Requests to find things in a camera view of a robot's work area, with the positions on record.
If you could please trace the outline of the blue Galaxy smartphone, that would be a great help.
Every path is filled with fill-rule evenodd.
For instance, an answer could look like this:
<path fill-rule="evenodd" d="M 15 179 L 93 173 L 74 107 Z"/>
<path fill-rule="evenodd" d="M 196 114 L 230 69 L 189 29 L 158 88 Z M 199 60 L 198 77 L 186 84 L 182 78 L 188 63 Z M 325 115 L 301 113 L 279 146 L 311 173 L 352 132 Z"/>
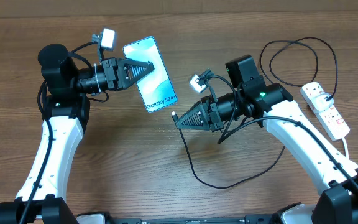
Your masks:
<path fill-rule="evenodd" d="M 149 36 L 123 47 L 126 58 L 151 62 L 154 70 L 137 82 L 145 109 L 153 113 L 177 102 L 177 95 L 159 51 L 157 41 Z"/>

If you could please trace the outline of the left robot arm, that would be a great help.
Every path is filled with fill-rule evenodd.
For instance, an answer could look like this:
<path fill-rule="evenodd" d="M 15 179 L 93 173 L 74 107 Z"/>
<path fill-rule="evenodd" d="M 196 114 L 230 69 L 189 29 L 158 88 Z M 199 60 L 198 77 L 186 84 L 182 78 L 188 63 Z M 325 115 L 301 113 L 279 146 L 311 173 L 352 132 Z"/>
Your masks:
<path fill-rule="evenodd" d="M 150 61 L 107 58 L 77 69 L 85 58 L 62 44 L 38 55 L 44 81 L 37 95 L 42 138 L 25 184 L 12 202 L 0 203 L 0 223 L 78 223 L 66 203 L 75 151 L 90 117 L 89 94 L 126 90 L 154 70 Z"/>

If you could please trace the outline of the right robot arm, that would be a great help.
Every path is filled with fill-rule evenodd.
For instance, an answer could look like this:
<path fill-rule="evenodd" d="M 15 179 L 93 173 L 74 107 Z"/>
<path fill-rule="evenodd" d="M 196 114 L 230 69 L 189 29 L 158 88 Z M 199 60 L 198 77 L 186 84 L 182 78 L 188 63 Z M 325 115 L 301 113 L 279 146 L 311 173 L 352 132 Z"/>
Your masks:
<path fill-rule="evenodd" d="M 267 85 L 254 59 L 245 55 L 226 64 L 231 92 L 200 99 L 183 116 L 180 129 L 222 131 L 240 116 L 274 135 L 299 162 L 316 187 L 315 205 L 295 203 L 270 218 L 271 223 L 358 224 L 358 165 L 341 154 L 306 118 L 292 95 L 280 84 Z"/>

